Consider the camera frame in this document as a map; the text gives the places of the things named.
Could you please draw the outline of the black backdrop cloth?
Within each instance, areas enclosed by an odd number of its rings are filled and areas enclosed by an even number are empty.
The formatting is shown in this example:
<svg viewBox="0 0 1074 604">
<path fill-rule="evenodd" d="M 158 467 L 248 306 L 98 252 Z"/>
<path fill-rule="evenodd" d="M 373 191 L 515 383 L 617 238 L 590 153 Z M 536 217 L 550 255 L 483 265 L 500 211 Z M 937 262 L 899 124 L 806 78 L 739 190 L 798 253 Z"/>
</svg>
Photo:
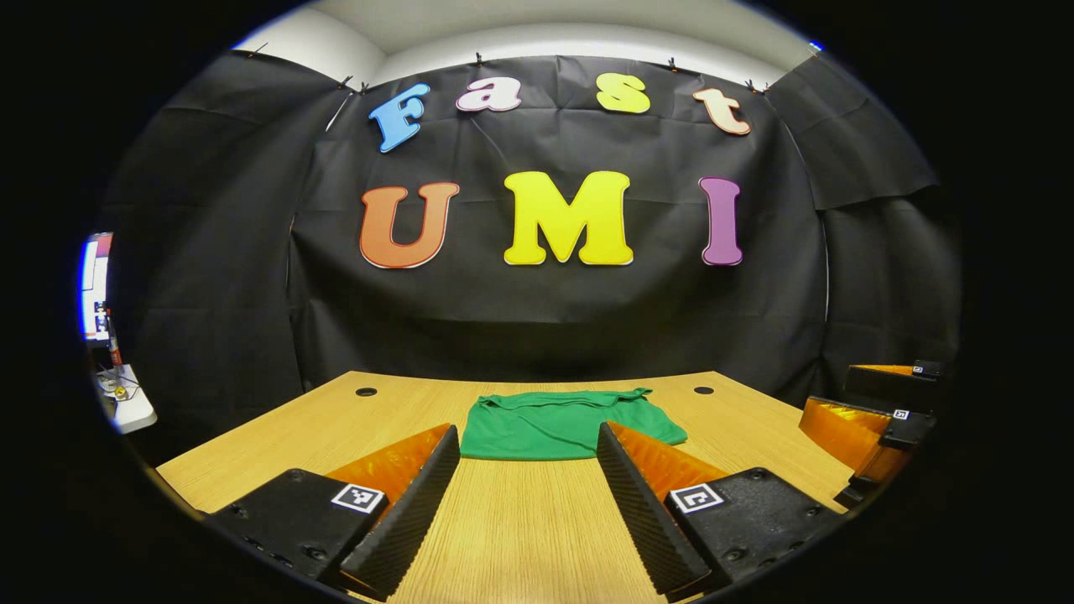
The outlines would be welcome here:
<svg viewBox="0 0 1074 604">
<path fill-rule="evenodd" d="M 959 211 L 825 59 L 765 92 L 586 56 L 357 91 L 232 51 L 147 123 L 95 229 L 153 462 L 349 371 L 715 371 L 799 406 L 959 347 Z"/>
</svg>

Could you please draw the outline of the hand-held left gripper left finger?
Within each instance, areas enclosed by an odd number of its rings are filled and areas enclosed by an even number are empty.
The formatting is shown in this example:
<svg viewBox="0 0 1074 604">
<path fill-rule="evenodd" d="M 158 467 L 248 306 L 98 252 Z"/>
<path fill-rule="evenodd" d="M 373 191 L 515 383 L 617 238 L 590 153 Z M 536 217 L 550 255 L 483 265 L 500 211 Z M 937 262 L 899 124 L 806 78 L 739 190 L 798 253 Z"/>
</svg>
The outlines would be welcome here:
<svg viewBox="0 0 1074 604">
<path fill-rule="evenodd" d="M 425 542 L 460 459 L 458 427 L 437 425 L 325 475 L 285 470 L 207 518 L 307 580 L 386 601 Z"/>
</svg>

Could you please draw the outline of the computer monitor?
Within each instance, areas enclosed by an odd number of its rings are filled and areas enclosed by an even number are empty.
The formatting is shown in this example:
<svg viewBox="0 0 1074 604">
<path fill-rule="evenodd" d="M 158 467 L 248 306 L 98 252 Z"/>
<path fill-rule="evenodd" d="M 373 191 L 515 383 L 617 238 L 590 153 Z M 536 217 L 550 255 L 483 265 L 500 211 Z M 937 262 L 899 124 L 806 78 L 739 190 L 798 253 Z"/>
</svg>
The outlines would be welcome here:
<svg viewBox="0 0 1074 604">
<path fill-rule="evenodd" d="M 85 341 L 110 339 L 107 273 L 112 231 L 91 234 L 81 253 L 79 323 Z"/>
</svg>

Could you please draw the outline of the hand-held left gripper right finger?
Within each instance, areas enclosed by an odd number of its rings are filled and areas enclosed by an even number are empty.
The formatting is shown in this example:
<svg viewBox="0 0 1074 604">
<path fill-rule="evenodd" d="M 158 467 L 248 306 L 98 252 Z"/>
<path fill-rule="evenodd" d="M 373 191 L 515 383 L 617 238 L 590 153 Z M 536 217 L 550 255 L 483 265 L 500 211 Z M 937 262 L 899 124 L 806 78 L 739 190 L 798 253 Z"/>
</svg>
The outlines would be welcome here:
<svg viewBox="0 0 1074 604">
<path fill-rule="evenodd" d="M 751 580 L 842 520 L 774 471 L 729 473 L 618 422 L 599 427 L 596 456 L 649 580 L 668 599 Z"/>
</svg>

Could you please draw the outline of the white side table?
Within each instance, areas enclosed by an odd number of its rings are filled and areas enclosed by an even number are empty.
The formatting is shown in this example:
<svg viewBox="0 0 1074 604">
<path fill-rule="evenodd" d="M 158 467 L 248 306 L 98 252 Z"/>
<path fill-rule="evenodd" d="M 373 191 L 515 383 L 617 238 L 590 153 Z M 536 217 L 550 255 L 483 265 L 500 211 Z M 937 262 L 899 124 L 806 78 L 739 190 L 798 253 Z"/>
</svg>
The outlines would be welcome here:
<svg viewBox="0 0 1074 604">
<path fill-rule="evenodd" d="M 132 366 L 103 368 L 96 372 L 95 379 L 105 417 L 120 435 L 156 425 L 156 409 Z"/>
</svg>

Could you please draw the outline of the green T-shirt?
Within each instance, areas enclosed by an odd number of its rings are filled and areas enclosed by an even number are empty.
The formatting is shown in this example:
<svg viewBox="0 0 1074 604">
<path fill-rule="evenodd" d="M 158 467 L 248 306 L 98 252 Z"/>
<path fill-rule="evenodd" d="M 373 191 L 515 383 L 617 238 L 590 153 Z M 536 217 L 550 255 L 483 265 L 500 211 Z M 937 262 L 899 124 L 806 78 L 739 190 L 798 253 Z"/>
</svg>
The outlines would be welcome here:
<svg viewBox="0 0 1074 604">
<path fill-rule="evenodd" d="M 575 461 L 594 458 L 605 422 L 625 425 L 668 445 L 688 435 L 649 401 L 649 388 L 626 391 L 480 397 L 467 416 L 460 451 L 487 461 Z"/>
</svg>

